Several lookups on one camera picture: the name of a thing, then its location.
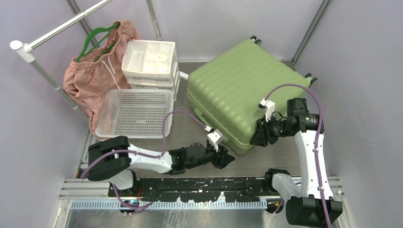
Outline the green hard-shell suitcase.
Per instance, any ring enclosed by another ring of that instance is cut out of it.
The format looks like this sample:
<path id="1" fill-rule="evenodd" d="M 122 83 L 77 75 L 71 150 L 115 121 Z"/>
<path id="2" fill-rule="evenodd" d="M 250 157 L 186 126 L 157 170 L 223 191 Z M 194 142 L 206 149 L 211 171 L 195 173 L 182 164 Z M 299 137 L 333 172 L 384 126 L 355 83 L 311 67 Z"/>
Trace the green hard-shell suitcase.
<path id="1" fill-rule="evenodd" d="M 265 116 L 260 101 L 266 97 L 273 101 L 279 117 L 286 114 L 287 101 L 303 97 L 314 81 L 276 59 L 252 36 L 191 72 L 187 96 L 196 115 L 244 155 L 252 149 L 256 121 Z"/>

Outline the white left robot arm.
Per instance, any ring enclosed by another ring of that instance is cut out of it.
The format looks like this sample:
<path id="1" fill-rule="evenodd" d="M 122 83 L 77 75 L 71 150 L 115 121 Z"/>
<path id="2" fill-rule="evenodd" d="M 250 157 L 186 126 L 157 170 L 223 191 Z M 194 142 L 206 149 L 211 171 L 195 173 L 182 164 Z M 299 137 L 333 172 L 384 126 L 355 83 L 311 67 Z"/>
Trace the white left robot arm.
<path id="1" fill-rule="evenodd" d="M 130 144 L 126 136 L 118 136 L 89 146 L 88 167 L 80 178 L 108 181 L 125 195 L 133 196 L 139 189 L 135 169 L 180 175 L 208 163 L 223 169 L 234 160 L 235 157 L 229 154 L 228 149 L 210 142 L 156 152 Z"/>

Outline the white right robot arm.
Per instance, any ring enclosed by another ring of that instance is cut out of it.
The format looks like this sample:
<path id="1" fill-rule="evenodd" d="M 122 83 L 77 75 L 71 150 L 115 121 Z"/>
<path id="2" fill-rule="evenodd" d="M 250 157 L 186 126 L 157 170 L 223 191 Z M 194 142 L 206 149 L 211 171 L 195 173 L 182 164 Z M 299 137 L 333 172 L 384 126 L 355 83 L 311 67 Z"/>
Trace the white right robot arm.
<path id="1" fill-rule="evenodd" d="M 301 168 L 301 183 L 296 184 L 288 171 L 269 169 L 265 192 L 283 199 L 287 222 L 312 228 L 329 228 L 343 212 L 336 201 L 326 174 L 323 154 L 324 126 L 319 114 L 312 114 L 304 98 L 287 101 L 287 116 L 276 119 L 275 103 L 262 99 L 259 108 L 265 115 L 256 121 L 257 131 L 251 145 L 273 145 L 280 137 L 295 139 Z"/>

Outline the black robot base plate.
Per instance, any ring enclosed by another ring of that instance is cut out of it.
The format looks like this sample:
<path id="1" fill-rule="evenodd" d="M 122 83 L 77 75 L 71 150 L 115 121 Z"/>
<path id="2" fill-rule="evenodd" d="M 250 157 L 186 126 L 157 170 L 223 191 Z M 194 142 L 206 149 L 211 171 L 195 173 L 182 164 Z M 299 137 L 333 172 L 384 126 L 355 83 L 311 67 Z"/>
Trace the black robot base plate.
<path id="1" fill-rule="evenodd" d="M 216 202 L 221 194 L 225 202 L 257 202 L 261 197 L 279 196 L 267 180 L 256 177 L 140 178 L 132 188 L 117 192 L 121 198 L 146 202 Z"/>

